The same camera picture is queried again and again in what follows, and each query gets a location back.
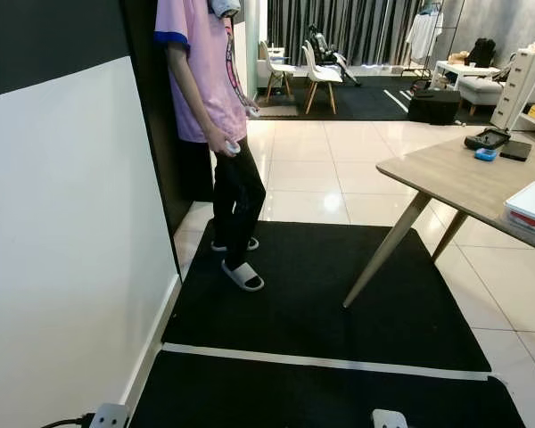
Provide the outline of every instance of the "wooden table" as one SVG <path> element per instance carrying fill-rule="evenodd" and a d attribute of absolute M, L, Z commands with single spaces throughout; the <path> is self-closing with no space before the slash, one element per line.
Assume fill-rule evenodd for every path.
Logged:
<path fill-rule="evenodd" d="M 493 162 L 477 160 L 464 146 L 464 138 L 412 152 L 402 158 L 379 163 L 383 174 L 414 187 L 418 194 L 368 262 L 350 290 L 347 308 L 391 255 L 431 198 L 457 209 L 432 258 L 436 260 L 468 216 L 535 248 L 535 232 L 511 223 L 504 215 L 504 202 L 535 181 L 535 145 L 526 162 L 497 157 Z"/>
<path fill-rule="evenodd" d="M 470 67 L 469 65 L 464 64 L 448 64 L 447 61 L 437 61 L 436 67 L 434 67 L 432 82 L 436 81 L 436 78 L 440 74 L 440 69 L 457 74 L 456 83 L 454 84 L 455 91 L 458 90 L 460 79 L 465 76 L 489 76 L 489 74 L 499 71 L 499 69 L 496 69 L 495 67 Z"/>

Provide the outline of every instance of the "blue sleeve trim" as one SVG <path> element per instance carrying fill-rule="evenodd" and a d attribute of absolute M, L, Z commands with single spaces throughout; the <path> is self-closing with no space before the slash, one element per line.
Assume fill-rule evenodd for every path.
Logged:
<path fill-rule="evenodd" d="M 182 33 L 176 33 L 176 31 L 155 31 L 154 41 L 163 44 L 167 44 L 168 42 L 178 42 L 185 45 L 187 49 L 190 49 L 190 44 L 188 43 L 186 36 Z"/>

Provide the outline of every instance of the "hanging clothes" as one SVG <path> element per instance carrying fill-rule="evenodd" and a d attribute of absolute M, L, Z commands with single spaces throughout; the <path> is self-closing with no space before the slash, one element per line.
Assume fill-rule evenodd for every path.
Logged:
<path fill-rule="evenodd" d="M 412 28 L 407 36 L 407 43 L 411 46 L 410 57 L 413 61 L 420 62 L 432 55 L 436 37 L 442 34 L 443 23 L 444 13 L 442 12 L 414 17 Z"/>

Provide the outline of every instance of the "person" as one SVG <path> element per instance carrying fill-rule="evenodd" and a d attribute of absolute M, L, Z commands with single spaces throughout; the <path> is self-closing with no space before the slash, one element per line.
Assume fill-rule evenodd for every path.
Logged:
<path fill-rule="evenodd" d="M 342 78 L 345 75 L 352 80 L 355 86 L 360 86 L 355 75 L 347 67 L 347 59 L 338 53 L 334 46 L 329 47 L 325 36 L 319 32 L 315 24 L 309 25 L 310 43 L 313 46 L 315 62 L 317 65 L 336 64 L 341 67 Z"/>
<path fill-rule="evenodd" d="M 221 267 L 238 286 L 260 290 L 263 279 L 245 261 L 259 246 L 252 233 L 266 197 L 246 131 L 246 110 L 258 107 L 240 85 L 232 22 L 204 0 L 159 0 L 154 39 L 166 48 L 179 138 L 207 144 L 218 161 L 211 248 L 226 251 Z"/>

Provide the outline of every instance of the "table top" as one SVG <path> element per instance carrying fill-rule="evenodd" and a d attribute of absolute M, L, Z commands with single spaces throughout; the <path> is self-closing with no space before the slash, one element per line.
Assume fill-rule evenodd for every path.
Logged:
<path fill-rule="evenodd" d="M 464 64 L 448 64 L 447 61 L 438 61 L 436 62 L 437 67 L 442 67 L 443 69 L 454 71 L 455 73 L 464 73 L 469 75 L 480 75 L 485 76 L 486 74 L 495 73 L 499 71 L 495 67 L 470 67 L 469 65 Z"/>
<path fill-rule="evenodd" d="M 535 144 L 526 162 L 498 156 L 477 160 L 464 138 L 385 160 L 377 166 L 394 178 L 535 247 L 535 232 L 506 218 L 505 201 L 535 181 Z"/>

